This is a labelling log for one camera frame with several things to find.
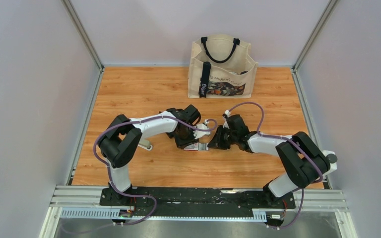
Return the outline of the red staples box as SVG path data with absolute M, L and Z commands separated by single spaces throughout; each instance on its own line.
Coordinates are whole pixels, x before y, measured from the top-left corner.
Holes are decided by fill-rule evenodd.
M 191 145 L 188 145 L 184 148 L 186 151 L 208 151 L 209 148 L 207 146 L 207 143 L 201 143 L 197 142 Z

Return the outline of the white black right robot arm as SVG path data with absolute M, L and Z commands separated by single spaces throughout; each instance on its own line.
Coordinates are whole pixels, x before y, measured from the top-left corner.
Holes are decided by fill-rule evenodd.
M 262 188 L 263 201 L 268 207 L 277 207 L 288 193 L 306 188 L 337 169 L 336 154 L 320 150 L 305 132 L 269 135 L 250 131 L 240 115 L 225 115 L 224 118 L 224 125 L 218 126 L 208 148 L 227 150 L 231 145 L 237 145 L 248 153 L 280 158 L 285 173 Z

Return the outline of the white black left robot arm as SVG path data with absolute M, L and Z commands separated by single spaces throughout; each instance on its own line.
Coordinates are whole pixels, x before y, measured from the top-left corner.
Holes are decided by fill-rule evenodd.
M 114 190 L 113 200 L 124 206 L 132 198 L 128 164 L 139 144 L 146 138 L 167 134 L 174 139 L 179 149 L 199 141 L 196 136 L 201 114 L 193 105 L 185 109 L 170 108 L 157 115 L 140 119 L 129 119 L 121 114 L 94 142 L 94 156 L 108 169 L 109 186 Z

